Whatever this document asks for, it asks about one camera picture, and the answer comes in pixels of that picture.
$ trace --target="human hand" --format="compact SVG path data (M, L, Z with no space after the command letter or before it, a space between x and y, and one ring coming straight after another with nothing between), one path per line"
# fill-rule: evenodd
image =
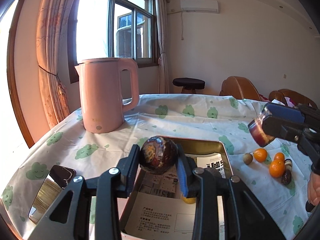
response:
M318 205L320 201L320 175L313 171L310 173L308 182L308 201L314 206Z

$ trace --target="window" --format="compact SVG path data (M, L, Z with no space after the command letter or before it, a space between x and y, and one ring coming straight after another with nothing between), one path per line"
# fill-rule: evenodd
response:
M84 59L131 57L139 67L156 65L154 0L75 0L68 21L68 64Z

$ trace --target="curtain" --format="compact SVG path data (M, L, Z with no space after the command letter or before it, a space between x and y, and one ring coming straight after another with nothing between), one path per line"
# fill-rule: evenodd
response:
M66 88L58 77L60 37L67 33L73 0L42 0L36 30L36 54L39 64L41 99L49 127L69 114Z
M158 28L158 42L160 48L160 57L158 59L159 74L158 74L158 93L169 93L169 75L168 62L166 55L167 44L167 6L166 3L170 0L156 0L156 15Z

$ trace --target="silver bolt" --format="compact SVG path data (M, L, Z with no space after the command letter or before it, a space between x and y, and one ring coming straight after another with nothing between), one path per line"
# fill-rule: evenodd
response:
M73 182L78 183L78 182L81 182L82 179L83 179L82 176L75 176L75 177L73 178Z
M240 178L236 175L232 176L230 179L233 183L238 183L240 181Z
M195 168L193 171L195 172L195 174L202 174L202 173L204 173L204 169L202 169L202 168Z
M109 173L112 174L112 175L115 175L115 174L117 174L118 172L119 172L119 169L118 169L118 168L111 168L111 169L109 170Z

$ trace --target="pink electric kettle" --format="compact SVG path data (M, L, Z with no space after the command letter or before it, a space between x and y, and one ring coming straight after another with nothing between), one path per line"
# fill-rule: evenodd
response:
M106 133L124 123L123 113L139 102L138 65L132 58L86 59L75 66L79 74L84 127ZM120 72L130 71L132 101L122 103Z

